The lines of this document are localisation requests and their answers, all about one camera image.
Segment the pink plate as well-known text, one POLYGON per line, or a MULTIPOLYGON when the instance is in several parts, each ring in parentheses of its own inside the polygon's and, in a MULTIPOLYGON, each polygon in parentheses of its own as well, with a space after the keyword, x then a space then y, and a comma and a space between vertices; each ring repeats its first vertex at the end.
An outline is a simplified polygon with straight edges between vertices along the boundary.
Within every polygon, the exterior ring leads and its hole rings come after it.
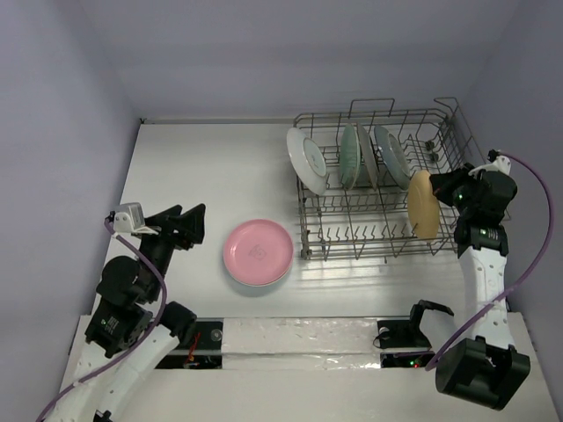
POLYGON ((223 245, 225 266, 288 266, 294 259, 294 244, 281 224, 254 219, 239 224, 223 245))

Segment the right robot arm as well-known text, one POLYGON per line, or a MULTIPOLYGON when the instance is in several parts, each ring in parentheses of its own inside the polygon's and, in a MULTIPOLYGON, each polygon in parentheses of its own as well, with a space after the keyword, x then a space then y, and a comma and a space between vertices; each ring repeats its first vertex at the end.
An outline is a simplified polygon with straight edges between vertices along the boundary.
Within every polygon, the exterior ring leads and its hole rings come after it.
POLYGON ((458 212, 454 242, 468 319, 458 325, 449 306, 421 300, 405 323, 406 337, 416 345, 429 343, 434 356, 427 367, 435 371, 440 393, 496 411, 530 373, 530 358, 516 350, 502 297, 508 235, 501 222, 517 193, 509 170, 502 160, 443 174, 416 171, 407 193, 409 221, 422 240, 436 235, 441 205, 458 212))

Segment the light blue plate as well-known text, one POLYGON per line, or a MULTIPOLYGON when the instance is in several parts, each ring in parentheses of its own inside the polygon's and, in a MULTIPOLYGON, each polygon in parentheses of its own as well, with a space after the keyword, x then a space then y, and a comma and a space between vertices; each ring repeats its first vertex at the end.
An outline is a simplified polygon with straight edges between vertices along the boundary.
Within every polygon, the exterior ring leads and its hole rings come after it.
POLYGON ((272 283, 269 283, 267 285, 251 286, 230 278, 229 281, 227 282, 227 285, 237 295, 254 298, 254 297, 262 297, 262 296, 270 295, 277 292, 281 287, 284 286, 286 279, 287 276, 284 275, 280 279, 272 283))

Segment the yellow plate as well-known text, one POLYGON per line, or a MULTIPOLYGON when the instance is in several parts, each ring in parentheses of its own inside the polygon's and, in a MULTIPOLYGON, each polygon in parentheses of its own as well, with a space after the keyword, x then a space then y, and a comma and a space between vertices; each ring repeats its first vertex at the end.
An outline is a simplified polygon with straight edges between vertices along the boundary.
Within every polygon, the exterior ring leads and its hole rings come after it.
POLYGON ((440 223, 440 207, 433 194, 430 173, 416 171, 407 192, 407 213, 414 234, 422 240, 436 238, 440 223))

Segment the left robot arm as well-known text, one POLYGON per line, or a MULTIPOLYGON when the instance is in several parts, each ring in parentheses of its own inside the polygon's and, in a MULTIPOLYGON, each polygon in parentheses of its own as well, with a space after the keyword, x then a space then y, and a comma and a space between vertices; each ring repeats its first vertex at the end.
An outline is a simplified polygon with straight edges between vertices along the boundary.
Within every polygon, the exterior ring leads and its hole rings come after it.
POLYGON ((145 217, 140 203, 116 207, 104 225, 130 255, 110 259, 96 293, 97 308, 69 385, 40 421, 119 421, 141 384, 176 347, 194 341, 197 316, 168 299, 165 275, 175 251, 202 244, 206 207, 180 205, 145 217))

